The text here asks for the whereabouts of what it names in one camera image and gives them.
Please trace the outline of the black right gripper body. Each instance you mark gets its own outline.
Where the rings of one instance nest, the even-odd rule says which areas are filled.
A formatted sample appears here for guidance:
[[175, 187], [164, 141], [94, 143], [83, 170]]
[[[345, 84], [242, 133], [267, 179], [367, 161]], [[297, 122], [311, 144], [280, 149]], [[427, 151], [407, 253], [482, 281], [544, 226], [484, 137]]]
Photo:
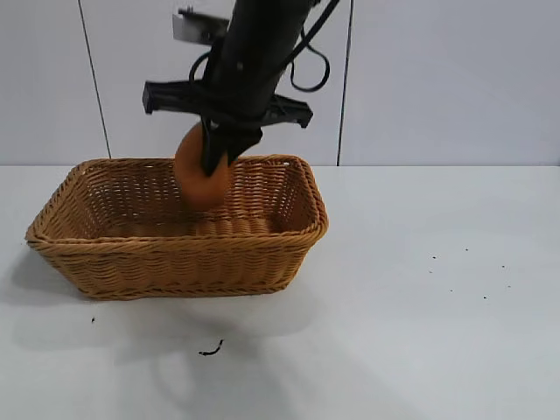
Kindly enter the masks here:
[[306, 128], [313, 112], [303, 101], [273, 94], [256, 110], [247, 110], [249, 100], [212, 99], [201, 87], [188, 81], [147, 81], [143, 88], [143, 108], [148, 115], [155, 111], [194, 114], [219, 125], [257, 129], [279, 123], [295, 123]]

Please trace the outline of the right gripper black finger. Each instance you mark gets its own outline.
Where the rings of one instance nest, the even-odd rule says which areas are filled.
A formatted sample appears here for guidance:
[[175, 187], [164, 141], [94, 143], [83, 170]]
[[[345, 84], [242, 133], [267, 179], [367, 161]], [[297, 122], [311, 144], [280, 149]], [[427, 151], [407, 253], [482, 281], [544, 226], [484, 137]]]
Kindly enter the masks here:
[[211, 177], [223, 158], [228, 163], [227, 132], [210, 118], [202, 117], [200, 122], [202, 127], [201, 167], [203, 172]]
[[232, 164], [240, 155], [259, 144], [263, 131], [258, 129], [227, 129], [226, 150], [227, 160]]

